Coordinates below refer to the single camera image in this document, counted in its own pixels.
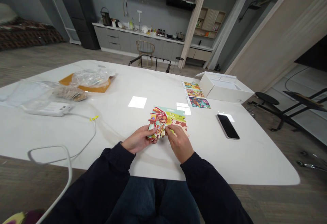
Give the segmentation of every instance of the white box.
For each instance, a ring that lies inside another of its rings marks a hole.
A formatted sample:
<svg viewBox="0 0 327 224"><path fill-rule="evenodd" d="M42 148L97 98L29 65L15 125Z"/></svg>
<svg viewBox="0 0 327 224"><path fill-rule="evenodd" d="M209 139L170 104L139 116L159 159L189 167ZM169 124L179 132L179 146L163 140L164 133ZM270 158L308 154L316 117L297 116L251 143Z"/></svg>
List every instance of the white box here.
<svg viewBox="0 0 327 224"><path fill-rule="evenodd" d="M196 76L202 76L199 86L207 99L242 104L254 95L236 76L212 72L202 72Z"/></svg>

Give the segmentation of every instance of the kettle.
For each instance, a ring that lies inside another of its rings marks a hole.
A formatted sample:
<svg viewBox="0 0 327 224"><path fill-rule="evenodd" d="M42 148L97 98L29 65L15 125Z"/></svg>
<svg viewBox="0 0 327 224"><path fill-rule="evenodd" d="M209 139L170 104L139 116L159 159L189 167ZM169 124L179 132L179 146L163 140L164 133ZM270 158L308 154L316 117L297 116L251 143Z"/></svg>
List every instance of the kettle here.
<svg viewBox="0 0 327 224"><path fill-rule="evenodd" d="M102 21L103 21L103 25L105 26L112 26L112 21L110 19L110 16L109 16L109 10L105 7L101 8L101 16L102 16Z"/></svg>

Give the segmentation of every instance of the smartphone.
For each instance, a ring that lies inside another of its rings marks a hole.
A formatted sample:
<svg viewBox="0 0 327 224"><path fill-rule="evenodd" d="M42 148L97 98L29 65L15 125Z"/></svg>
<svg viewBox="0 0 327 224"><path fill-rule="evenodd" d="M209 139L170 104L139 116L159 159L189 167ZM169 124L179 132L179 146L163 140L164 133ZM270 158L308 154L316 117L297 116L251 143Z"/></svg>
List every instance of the smartphone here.
<svg viewBox="0 0 327 224"><path fill-rule="evenodd" d="M239 139L238 134L227 116L218 114L217 118L227 138Z"/></svg>

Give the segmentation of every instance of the plastic bag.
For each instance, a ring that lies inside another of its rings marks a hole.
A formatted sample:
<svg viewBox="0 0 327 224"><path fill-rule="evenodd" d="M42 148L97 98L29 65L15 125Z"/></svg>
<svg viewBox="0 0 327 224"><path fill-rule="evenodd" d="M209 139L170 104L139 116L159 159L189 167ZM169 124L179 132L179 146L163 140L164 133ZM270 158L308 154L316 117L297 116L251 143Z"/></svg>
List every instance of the plastic bag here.
<svg viewBox="0 0 327 224"><path fill-rule="evenodd" d="M75 72L72 76L70 85L78 87L92 87L98 88L109 84L108 79L114 75L114 71L99 69L88 69L79 72Z"/></svg>
<svg viewBox="0 0 327 224"><path fill-rule="evenodd" d="M55 83L51 83L50 85L49 82L22 79L8 97L7 103L11 106L20 106L52 91L54 86Z"/></svg>
<svg viewBox="0 0 327 224"><path fill-rule="evenodd" d="M73 100L75 102L82 101L88 97L85 91L71 85L60 85L54 89L53 94L57 98Z"/></svg>

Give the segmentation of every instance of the lap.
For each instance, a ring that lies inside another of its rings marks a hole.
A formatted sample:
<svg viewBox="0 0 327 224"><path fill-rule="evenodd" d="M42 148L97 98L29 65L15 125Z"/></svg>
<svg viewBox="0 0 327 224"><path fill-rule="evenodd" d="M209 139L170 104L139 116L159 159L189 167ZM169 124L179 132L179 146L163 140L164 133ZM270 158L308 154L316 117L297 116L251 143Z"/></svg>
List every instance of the lap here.
<svg viewBox="0 0 327 224"><path fill-rule="evenodd" d="M185 181L131 176L107 223L200 223Z"/></svg>

